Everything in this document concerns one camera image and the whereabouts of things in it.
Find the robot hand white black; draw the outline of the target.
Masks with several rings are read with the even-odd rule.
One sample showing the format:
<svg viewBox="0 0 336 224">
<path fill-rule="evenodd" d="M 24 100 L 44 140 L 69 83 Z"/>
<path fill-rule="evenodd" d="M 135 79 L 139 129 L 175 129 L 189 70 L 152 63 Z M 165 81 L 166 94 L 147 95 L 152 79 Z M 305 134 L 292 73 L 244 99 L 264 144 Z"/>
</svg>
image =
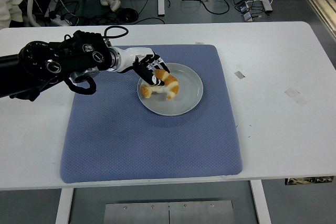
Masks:
<svg viewBox="0 0 336 224">
<path fill-rule="evenodd" d="M 154 71 L 163 69 L 170 72 L 163 59 L 151 48 L 131 47 L 125 50 L 117 49 L 119 62 L 115 67 L 118 73 L 133 70 L 140 78 L 152 86 L 163 86 L 164 81 L 154 75 Z"/>
</svg>

